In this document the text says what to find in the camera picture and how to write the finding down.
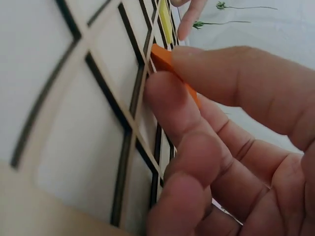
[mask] orange piece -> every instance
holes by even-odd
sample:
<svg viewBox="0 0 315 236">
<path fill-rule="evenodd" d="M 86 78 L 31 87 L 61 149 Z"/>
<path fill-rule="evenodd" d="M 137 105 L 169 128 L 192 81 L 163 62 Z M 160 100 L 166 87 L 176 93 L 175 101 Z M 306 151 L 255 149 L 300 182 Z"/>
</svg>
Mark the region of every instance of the orange piece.
<svg viewBox="0 0 315 236">
<path fill-rule="evenodd" d="M 153 44 L 151 49 L 151 58 L 157 70 L 169 71 L 176 75 L 181 81 L 183 81 L 175 72 L 174 67 L 172 66 L 172 55 L 170 51 L 160 47 L 158 44 L 155 43 Z M 200 108 L 201 103 L 198 99 L 197 92 L 193 90 L 187 83 L 183 83 L 187 87 L 188 92 L 191 94 L 198 108 Z"/>
</svg>

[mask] fingernail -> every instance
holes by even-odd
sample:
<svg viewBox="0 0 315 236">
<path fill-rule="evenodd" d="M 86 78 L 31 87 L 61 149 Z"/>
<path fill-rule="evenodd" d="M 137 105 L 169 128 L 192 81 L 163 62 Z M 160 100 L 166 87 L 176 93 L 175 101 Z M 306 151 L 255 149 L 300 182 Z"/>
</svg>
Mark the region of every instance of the fingernail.
<svg viewBox="0 0 315 236">
<path fill-rule="evenodd" d="M 171 0 L 171 4 L 173 6 L 180 6 L 182 3 L 182 0 Z"/>
</svg>

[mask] skin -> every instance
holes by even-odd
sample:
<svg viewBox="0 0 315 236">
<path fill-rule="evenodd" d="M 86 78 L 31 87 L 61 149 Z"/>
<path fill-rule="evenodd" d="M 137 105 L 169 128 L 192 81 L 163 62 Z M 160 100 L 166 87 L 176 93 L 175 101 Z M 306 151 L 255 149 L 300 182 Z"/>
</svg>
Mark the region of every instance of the skin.
<svg viewBox="0 0 315 236">
<path fill-rule="evenodd" d="M 176 6 L 182 6 L 190 0 L 171 0 L 171 3 Z M 191 31 L 193 23 L 200 17 L 201 11 L 206 5 L 207 0 L 191 0 L 189 8 L 183 16 L 178 27 L 178 38 L 183 41 Z"/>
<path fill-rule="evenodd" d="M 146 102 L 178 151 L 147 235 L 314 235 L 315 72 L 249 47 L 177 47 L 172 56 L 179 76 L 202 94 L 202 107 L 169 72 L 146 82 Z M 256 140 L 213 101 L 242 107 L 304 155 Z"/>
</svg>

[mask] finger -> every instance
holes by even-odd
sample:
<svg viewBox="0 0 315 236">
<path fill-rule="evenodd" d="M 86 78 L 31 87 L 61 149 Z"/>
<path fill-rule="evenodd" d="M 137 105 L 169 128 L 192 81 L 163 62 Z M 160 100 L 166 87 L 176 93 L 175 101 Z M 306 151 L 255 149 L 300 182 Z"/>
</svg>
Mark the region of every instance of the finger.
<svg viewBox="0 0 315 236">
<path fill-rule="evenodd" d="M 211 100 L 199 96 L 201 115 L 230 150 L 232 156 L 246 166 L 254 175 L 271 186 L 275 171 L 291 152 L 256 140 L 233 121 Z"/>
<path fill-rule="evenodd" d="M 197 54 L 181 48 L 173 51 L 173 65 L 199 93 L 241 106 L 260 123 L 288 135 L 301 150 L 315 139 L 314 71 L 249 47 Z"/>
<path fill-rule="evenodd" d="M 179 7 L 184 5 L 186 2 L 189 2 L 190 0 L 171 0 L 171 3 L 175 7 Z"/>
<path fill-rule="evenodd" d="M 197 236 L 237 236 L 241 225 L 229 214 L 211 204 L 208 215 L 198 224 Z"/>
<path fill-rule="evenodd" d="M 178 27 L 178 38 L 183 41 L 191 31 L 193 23 L 198 20 L 207 0 L 192 0 Z"/>
<path fill-rule="evenodd" d="M 160 200 L 150 211 L 148 236 L 187 236 L 204 214 L 204 190 L 185 174 L 175 174 L 165 184 Z"/>
<path fill-rule="evenodd" d="M 165 171 L 165 181 L 176 172 L 184 172 L 198 179 L 204 187 L 215 184 L 213 195 L 224 195 L 220 204 L 238 219 L 245 220 L 268 188 L 232 157 L 200 115 L 183 83 L 171 73 L 156 73 L 146 82 L 145 98 L 177 146 L 177 156 Z"/>
</svg>

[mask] yellow block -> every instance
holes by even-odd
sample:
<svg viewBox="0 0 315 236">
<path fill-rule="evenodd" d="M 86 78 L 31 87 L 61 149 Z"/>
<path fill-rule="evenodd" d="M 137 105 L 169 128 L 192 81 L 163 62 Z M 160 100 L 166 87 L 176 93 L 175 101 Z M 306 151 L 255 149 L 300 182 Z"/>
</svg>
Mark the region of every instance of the yellow block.
<svg viewBox="0 0 315 236">
<path fill-rule="evenodd" d="M 161 5 L 159 7 L 159 15 L 160 15 L 162 25 L 164 28 L 166 42 L 168 44 L 171 44 L 173 42 L 173 37 L 172 37 L 173 28 L 172 28 L 171 17 L 169 15 L 166 0 L 161 0 Z"/>
</svg>

